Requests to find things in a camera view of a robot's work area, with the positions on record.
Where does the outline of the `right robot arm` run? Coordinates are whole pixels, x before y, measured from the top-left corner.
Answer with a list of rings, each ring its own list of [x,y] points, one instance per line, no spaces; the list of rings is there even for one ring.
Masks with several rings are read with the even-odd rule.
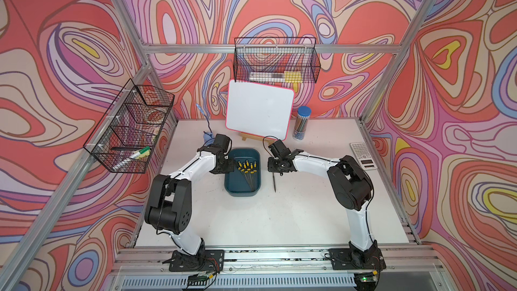
[[[281,140],[274,141],[267,149],[271,154],[268,159],[269,172],[280,175],[307,172],[328,179],[336,200],[347,210],[350,247],[362,253],[377,248],[368,219],[368,206],[374,197],[374,185],[353,156],[315,156],[303,150],[291,150]]]

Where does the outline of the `file tool one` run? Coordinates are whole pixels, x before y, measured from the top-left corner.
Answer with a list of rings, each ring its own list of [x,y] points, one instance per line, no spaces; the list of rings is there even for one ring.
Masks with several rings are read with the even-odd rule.
[[[272,172],[272,180],[273,180],[273,191],[277,192],[277,185],[276,185],[276,179],[275,179],[275,173]]]

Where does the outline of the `teal plastic storage box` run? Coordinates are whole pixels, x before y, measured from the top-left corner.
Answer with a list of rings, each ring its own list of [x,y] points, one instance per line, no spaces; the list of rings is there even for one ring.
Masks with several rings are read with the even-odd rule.
[[[252,197],[261,188],[260,153],[252,148],[237,148],[229,157],[234,171],[225,175],[225,190],[233,197]]]

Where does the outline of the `file tool five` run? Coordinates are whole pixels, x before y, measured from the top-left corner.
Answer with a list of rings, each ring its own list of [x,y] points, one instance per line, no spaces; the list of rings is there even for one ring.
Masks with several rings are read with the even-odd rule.
[[[249,173],[249,170],[247,169],[246,167],[246,164],[242,164],[241,162],[239,163],[239,166],[240,166],[240,171],[241,173],[243,174],[250,190],[253,190],[253,183],[251,181],[251,178],[250,178],[250,173]]]

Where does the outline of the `file tool two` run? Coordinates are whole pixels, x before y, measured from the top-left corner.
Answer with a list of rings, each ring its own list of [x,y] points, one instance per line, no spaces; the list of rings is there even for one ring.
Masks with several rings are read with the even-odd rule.
[[[253,162],[253,172],[252,172],[252,179],[253,179],[253,186],[254,190],[256,191],[258,189],[258,163],[257,161]]]

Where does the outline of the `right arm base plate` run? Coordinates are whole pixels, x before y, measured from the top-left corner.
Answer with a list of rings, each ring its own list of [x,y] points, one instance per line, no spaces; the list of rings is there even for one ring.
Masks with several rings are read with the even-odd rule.
[[[354,248],[329,249],[327,258],[334,270],[366,270],[381,272],[386,269],[382,252],[376,246],[367,251]]]

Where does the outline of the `file tool three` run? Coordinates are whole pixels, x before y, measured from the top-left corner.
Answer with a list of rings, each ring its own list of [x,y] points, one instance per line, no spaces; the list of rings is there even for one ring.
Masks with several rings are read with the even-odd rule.
[[[247,168],[248,168],[248,170],[249,170],[249,173],[250,173],[250,178],[251,178],[251,181],[252,181],[252,183],[253,183],[253,179],[252,179],[252,172],[253,172],[253,162],[249,162],[249,161],[247,161],[247,162],[246,162],[246,164],[247,164]]]

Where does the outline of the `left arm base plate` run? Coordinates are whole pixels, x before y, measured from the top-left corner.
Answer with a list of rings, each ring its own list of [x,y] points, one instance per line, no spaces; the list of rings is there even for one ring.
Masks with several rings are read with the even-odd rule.
[[[209,272],[223,270],[225,252],[222,249],[204,251],[201,255],[186,255],[174,251],[172,257],[163,262],[170,272]]]

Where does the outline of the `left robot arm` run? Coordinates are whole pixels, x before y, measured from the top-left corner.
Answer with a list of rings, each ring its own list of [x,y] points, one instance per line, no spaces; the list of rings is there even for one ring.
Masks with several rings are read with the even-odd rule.
[[[198,148],[184,166],[169,175],[157,175],[152,181],[144,221],[157,235],[168,235],[185,255],[200,257],[205,251],[203,238],[188,229],[193,215],[193,183],[207,174],[233,172],[234,161],[229,157],[231,147],[232,140],[218,133]]]

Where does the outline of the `file tool four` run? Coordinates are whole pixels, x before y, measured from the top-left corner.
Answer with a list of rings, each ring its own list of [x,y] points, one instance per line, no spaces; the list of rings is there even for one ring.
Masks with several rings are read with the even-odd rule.
[[[253,181],[253,165],[249,163],[248,160],[245,160],[244,162],[244,173],[246,175],[246,178],[248,179],[250,189],[254,190],[254,181]]]

